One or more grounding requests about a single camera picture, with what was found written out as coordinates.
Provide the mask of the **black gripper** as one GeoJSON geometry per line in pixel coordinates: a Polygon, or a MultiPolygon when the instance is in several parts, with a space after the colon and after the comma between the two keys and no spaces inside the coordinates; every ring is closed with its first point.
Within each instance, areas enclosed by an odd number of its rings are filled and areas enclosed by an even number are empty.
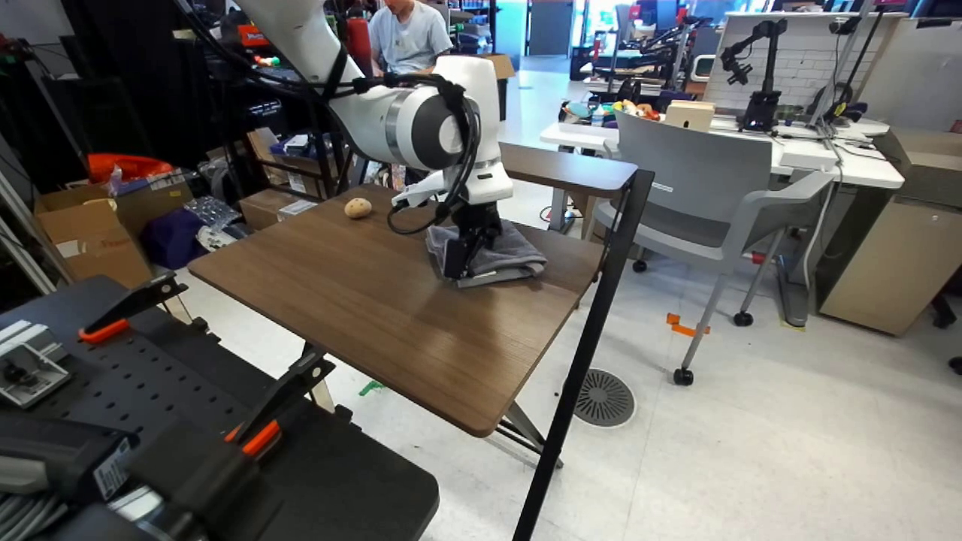
{"type": "Polygon", "coordinates": [[[444,276],[463,281],[472,260],[492,247],[503,224],[492,206],[470,206],[453,214],[453,227],[457,239],[444,247],[444,276]]]}

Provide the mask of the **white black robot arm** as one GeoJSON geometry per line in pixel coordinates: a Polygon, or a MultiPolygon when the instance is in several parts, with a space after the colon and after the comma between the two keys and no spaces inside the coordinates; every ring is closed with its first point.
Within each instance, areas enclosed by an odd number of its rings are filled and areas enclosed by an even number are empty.
{"type": "Polygon", "coordinates": [[[393,207],[438,199],[432,227],[443,239],[444,281],[489,276],[503,240],[496,206],[514,197],[500,149],[496,68],[483,57],[443,57],[427,75],[364,75],[340,43],[324,0],[237,0],[248,19],[315,90],[350,146],[375,162],[422,168],[393,207]]]}

